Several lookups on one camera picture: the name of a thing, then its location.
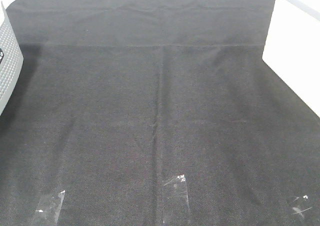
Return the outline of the black table cloth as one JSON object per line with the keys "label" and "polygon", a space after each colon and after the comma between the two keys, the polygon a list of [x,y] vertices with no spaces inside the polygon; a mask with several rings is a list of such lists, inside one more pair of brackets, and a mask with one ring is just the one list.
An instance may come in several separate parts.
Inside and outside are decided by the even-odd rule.
{"label": "black table cloth", "polygon": [[179,175],[190,226],[319,225],[320,120],[262,59],[274,3],[15,0],[1,225],[65,191],[59,226],[163,226]]}

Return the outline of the grey perforated plastic basket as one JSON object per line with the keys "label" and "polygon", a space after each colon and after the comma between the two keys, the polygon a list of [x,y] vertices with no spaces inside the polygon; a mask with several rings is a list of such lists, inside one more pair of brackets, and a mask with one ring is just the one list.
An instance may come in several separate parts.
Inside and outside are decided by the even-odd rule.
{"label": "grey perforated plastic basket", "polygon": [[5,6],[0,4],[0,111],[3,112],[18,81],[24,57]]}

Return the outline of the clear tape strip left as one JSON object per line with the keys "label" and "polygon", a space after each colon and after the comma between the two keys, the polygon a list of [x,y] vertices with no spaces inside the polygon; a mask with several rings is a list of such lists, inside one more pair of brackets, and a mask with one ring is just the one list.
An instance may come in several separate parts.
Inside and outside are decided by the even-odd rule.
{"label": "clear tape strip left", "polygon": [[56,226],[58,224],[66,191],[42,196],[34,211],[32,226]]}

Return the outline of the clear tape strip middle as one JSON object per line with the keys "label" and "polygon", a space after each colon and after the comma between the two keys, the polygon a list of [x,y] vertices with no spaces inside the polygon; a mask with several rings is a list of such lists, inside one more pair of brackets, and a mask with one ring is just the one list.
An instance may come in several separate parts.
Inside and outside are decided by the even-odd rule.
{"label": "clear tape strip middle", "polygon": [[162,182],[162,225],[189,226],[191,214],[187,181],[184,174]]}

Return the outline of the clear tape strip right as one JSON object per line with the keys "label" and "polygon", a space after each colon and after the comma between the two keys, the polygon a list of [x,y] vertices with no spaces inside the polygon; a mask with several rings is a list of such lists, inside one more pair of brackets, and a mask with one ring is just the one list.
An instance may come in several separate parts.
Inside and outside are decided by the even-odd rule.
{"label": "clear tape strip right", "polygon": [[302,196],[290,196],[286,199],[289,207],[289,214],[300,220],[305,220],[313,209],[310,197],[305,194]]}

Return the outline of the clear tape strip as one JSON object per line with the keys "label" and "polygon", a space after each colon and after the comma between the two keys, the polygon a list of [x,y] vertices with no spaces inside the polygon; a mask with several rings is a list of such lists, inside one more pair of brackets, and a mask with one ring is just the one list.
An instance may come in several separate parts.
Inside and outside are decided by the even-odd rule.
{"label": "clear tape strip", "polygon": [[290,196],[286,199],[289,207],[289,214],[300,220],[305,220],[313,209],[310,197],[305,194],[302,196]]}
{"label": "clear tape strip", "polygon": [[187,181],[184,174],[162,182],[162,225],[189,226],[191,214]]}
{"label": "clear tape strip", "polygon": [[58,224],[66,191],[42,196],[34,211],[32,226],[56,226]]}

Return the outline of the cream plastic storage box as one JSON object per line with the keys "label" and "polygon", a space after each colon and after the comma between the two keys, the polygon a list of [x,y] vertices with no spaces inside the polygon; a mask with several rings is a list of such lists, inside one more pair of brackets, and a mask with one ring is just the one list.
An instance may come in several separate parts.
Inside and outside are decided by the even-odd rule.
{"label": "cream plastic storage box", "polygon": [[262,59],[320,114],[320,0],[275,0]]}

